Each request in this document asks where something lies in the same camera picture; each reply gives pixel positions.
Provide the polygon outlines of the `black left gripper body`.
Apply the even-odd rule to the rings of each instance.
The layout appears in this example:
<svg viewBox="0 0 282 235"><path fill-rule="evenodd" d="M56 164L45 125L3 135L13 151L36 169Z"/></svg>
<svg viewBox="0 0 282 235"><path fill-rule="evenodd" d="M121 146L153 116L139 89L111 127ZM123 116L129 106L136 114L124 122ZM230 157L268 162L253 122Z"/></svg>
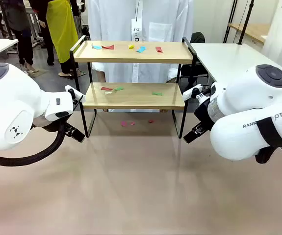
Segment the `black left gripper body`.
<svg viewBox="0 0 282 235"><path fill-rule="evenodd" d="M64 128L65 135L73 135L76 130L77 129L72 125L70 125L69 123L67 122L65 123L65 128Z"/></svg>

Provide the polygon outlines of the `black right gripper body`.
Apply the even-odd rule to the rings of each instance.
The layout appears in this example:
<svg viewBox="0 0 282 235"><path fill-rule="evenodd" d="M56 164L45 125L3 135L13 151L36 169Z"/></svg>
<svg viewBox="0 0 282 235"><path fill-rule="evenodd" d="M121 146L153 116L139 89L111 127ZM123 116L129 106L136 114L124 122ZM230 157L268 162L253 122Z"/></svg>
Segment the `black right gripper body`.
<svg viewBox="0 0 282 235"><path fill-rule="evenodd" d="M210 118L207 110L209 103L210 98L206 96L206 99L200 102L198 108L194 112L194 115L200 121L197 125L199 128L211 129L214 125L214 121Z"/></svg>

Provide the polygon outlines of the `person's left hand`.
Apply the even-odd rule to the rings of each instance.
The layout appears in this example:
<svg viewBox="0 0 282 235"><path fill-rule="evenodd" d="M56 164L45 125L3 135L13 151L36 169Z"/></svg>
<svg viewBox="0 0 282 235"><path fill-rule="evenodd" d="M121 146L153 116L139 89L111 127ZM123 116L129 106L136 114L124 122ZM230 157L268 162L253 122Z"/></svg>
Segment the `person's left hand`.
<svg viewBox="0 0 282 235"><path fill-rule="evenodd" d="M176 79L177 79L177 78L174 77L174 78L168 80L167 83L176 83ZM161 113L167 113L167 112L169 112L169 110L162 110L162 109L161 109L160 112L161 112Z"/></svg>

